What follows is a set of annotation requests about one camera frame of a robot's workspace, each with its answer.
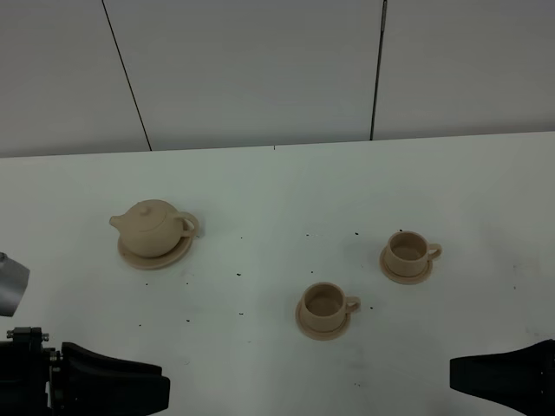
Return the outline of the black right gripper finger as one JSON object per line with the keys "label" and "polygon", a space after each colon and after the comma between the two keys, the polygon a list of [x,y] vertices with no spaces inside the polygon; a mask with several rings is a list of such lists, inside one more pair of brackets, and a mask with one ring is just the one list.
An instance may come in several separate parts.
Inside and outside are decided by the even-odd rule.
{"label": "black right gripper finger", "polygon": [[502,406],[554,404],[554,341],[503,354],[453,358],[450,387]]}

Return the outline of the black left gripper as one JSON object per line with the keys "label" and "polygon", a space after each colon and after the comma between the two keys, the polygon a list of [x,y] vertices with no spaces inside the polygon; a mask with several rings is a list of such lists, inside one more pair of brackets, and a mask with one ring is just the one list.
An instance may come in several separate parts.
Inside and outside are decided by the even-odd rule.
{"label": "black left gripper", "polygon": [[[3,411],[162,411],[170,380],[159,366],[94,353],[73,342],[42,344],[38,327],[18,327],[1,343]],[[63,392],[62,369],[70,381]]]}

